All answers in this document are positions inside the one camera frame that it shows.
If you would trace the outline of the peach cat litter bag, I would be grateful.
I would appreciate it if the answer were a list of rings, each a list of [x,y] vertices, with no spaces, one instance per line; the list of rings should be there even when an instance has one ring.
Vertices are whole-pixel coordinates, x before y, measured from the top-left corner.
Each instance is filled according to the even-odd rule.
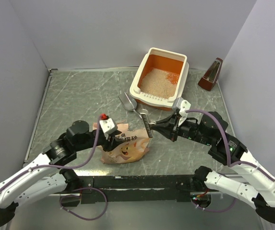
[[[124,142],[112,151],[103,151],[101,161],[104,164],[124,164],[139,161],[148,151],[150,138],[144,128],[129,131],[129,124],[117,123],[121,134],[116,137]]]

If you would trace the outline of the metal litter scoop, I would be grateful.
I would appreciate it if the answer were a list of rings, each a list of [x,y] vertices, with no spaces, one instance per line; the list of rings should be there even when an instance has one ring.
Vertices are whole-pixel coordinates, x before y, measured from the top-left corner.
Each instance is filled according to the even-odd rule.
[[[135,114],[137,114],[137,116],[139,118],[142,118],[142,116],[140,115],[139,112],[137,112],[137,102],[135,101],[135,99],[130,96],[128,93],[123,92],[118,96],[120,102],[122,103],[123,107],[125,108],[125,110],[127,110],[128,112],[134,112]]]

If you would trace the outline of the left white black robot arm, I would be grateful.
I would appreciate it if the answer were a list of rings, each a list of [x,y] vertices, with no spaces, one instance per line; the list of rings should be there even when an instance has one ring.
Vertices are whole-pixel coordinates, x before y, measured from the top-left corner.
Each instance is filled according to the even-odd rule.
[[[10,222],[17,208],[42,199],[50,194],[78,188],[74,166],[77,152],[97,146],[113,150],[122,141],[116,136],[121,132],[112,118],[99,118],[97,128],[89,130],[85,121],[75,121],[66,132],[51,142],[34,160],[20,171],[0,182],[0,227]]]

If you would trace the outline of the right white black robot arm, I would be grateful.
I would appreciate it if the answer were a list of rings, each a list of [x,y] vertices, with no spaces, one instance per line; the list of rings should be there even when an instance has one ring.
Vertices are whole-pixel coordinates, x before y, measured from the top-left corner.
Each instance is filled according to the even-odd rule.
[[[223,176],[205,166],[195,170],[193,185],[228,194],[251,206],[266,221],[275,224],[275,176],[270,174],[235,136],[225,132],[228,123],[217,112],[200,110],[202,119],[187,116],[188,110],[174,112],[169,117],[150,125],[150,129],[175,142],[185,138],[210,147],[208,154],[227,166],[245,182]]]

